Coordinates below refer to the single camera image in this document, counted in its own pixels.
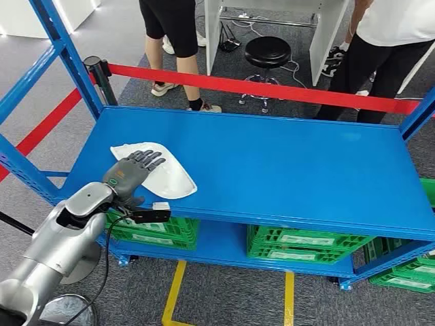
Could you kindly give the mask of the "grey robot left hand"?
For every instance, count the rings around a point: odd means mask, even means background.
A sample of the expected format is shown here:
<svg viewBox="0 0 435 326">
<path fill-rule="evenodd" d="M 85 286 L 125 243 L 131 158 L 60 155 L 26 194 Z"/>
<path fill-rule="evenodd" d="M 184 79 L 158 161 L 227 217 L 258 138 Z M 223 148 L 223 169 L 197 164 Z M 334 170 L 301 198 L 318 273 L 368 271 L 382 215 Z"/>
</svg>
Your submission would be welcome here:
<svg viewBox="0 0 435 326">
<path fill-rule="evenodd" d="M 134 197 L 134 191 L 165 161 L 159 151 L 134 151 L 112 166 L 103 182 L 113 190 L 115 206 L 137 211 L 145 199 Z"/>
</svg>

